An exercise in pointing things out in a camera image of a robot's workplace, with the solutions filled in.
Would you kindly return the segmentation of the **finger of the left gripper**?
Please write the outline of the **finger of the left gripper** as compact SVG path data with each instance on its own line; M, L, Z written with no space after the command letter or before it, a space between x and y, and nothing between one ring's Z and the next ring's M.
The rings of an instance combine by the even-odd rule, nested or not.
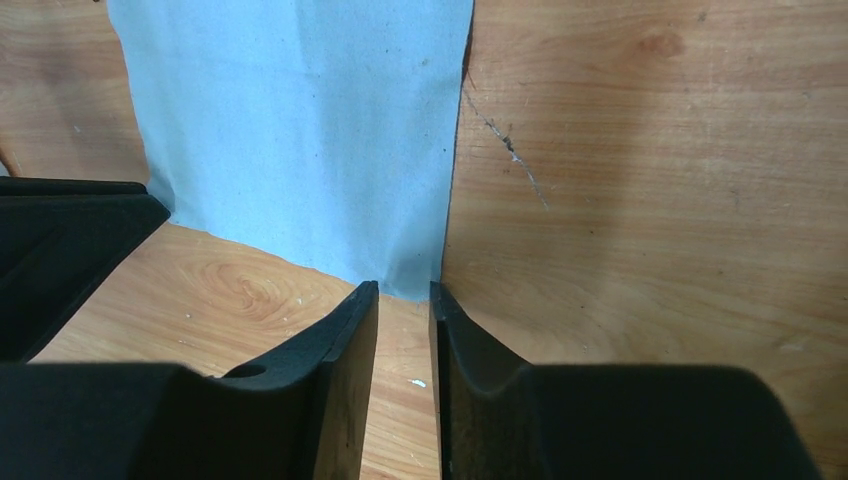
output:
M2 178L2 362L35 357L169 217L136 182Z

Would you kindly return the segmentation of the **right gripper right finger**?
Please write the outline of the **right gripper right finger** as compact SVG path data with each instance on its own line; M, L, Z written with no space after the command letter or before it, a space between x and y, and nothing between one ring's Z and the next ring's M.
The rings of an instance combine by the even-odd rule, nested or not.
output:
M782 403L719 365L533 364L430 286L444 479L817 479Z

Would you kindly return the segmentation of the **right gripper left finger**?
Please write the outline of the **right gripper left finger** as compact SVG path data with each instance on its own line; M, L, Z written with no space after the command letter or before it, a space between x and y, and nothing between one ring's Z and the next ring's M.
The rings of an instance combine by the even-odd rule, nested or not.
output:
M378 285L220 377L171 363L1 369L5 479L356 479Z

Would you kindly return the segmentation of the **blue cleaning cloth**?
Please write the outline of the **blue cleaning cloth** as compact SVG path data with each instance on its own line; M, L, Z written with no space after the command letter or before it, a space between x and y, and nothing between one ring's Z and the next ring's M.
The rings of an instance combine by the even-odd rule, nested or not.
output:
M422 301L439 279L470 1L111 1L174 224Z

